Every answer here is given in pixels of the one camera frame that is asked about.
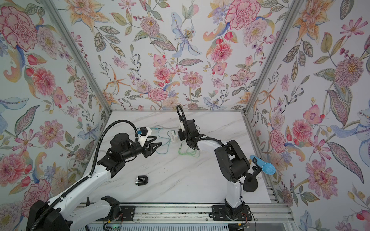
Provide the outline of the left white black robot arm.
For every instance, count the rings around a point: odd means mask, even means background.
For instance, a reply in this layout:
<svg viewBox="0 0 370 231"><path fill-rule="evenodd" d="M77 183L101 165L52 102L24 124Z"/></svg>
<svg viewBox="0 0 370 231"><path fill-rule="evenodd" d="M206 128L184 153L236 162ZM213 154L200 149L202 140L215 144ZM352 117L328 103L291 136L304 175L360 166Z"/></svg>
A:
<svg viewBox="0 0 370 231"><path fill-rule="evenodd" d="M135 138L130 139L127 133L118 133L111 140L109 148L101 159L98 159L100 146L107 132L117 124L125 123L134 130ZM28 231L76 231L88 224L100 220L115 220L121 215L120 202L111 196L104 196L99 201L82 209L77 206L86 200L103 183L115 177L128 162L139 155L148 158L153 155L161 142L152 136L151 129L138 128L128 120L117 120L103 131L98 139L90 172L47 202L41 200L30 208L26 229Z"/></svg>

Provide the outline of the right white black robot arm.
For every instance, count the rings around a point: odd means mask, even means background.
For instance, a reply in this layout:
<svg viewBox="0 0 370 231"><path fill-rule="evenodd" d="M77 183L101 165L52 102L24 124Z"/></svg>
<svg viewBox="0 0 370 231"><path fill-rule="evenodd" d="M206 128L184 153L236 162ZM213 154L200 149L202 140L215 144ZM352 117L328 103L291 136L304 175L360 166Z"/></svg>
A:
<svg viewBox="0 0 370 231"><path fill-rule="evenodd" d="M189 148L208 152L216 156L219 169L227 180L227 193L224 204L211 206L209 217L213 221L240 221L234 230L246 227L249 221L254 221L250 207L243 199L243 183L241 178L248 175L250 163L235 140L223 143L220 139L207 137L198 130L195 120L187 119L181 106L176 107L180 120L178 131L181 141L186 141Z"/></svg>

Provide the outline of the white power strip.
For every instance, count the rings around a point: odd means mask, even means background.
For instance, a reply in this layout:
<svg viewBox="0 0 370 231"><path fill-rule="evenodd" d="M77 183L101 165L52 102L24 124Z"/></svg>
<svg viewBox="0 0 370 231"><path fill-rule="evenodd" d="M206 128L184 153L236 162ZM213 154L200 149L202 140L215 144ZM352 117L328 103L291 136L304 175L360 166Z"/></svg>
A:
<svg viewBox="0 0 370 231"><path fill-rule="evenodd" d="M177 127L163 127L163 126L158 126L159 129L168 129L169 130L169 139L171 142L177 143L180 141L180 136L179 136L179 131L182 130L182 125L179 125Z"/></svg>

